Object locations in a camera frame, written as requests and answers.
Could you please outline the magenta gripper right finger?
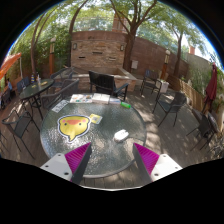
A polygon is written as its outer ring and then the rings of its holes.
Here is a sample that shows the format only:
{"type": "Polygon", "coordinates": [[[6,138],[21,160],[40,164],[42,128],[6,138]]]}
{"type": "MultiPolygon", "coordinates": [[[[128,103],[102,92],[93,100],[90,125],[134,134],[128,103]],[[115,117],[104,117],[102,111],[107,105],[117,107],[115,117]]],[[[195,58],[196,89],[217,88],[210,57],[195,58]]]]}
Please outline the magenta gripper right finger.
{"type": "Polygon", "coordinates": [[[151,173],[159,159],[159,155],[137,143],[133,144],[133,155],[139,168],[143,183],[151,183],[151,173]]]}

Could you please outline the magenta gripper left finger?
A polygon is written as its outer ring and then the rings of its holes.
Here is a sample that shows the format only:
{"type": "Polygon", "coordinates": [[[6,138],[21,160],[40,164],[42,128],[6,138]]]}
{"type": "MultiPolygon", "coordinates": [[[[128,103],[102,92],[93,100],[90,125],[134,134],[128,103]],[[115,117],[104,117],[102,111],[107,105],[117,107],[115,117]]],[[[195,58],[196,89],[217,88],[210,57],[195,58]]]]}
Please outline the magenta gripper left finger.
{"type": "Polygon", "coordinates": [[[91,153],[91,143],[87,143],[65,154],[66,161],[72,171],[71,181],[73,183],[80,184],[91,153]]]}

